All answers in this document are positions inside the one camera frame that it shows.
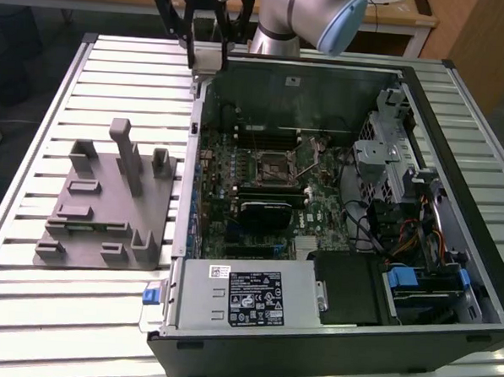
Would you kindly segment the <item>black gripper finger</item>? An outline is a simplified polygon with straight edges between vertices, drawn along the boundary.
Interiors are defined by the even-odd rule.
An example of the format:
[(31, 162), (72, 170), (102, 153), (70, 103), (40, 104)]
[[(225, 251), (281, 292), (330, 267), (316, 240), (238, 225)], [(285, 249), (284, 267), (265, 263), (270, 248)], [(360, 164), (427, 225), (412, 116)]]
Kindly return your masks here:
[(192, 33), (193, 15), (197, 0), (183, 0), (185, 8), (180, 16), (172, 0), (154, 0), (157, 12), (163, 22), (165, 31), (174, 35), (178, 43), (187, 51), (187, 65), (193, 69), (195, 62), (194, 38)]
[(221, 54), (228, 56), (230, 43), (243, 40), (246, 27), (254, 9), (254, 0), (241, 0), (241, 11), (235, 20), (231, 20), (225, 1), (213, 0), (214, 15), (221, 35)]

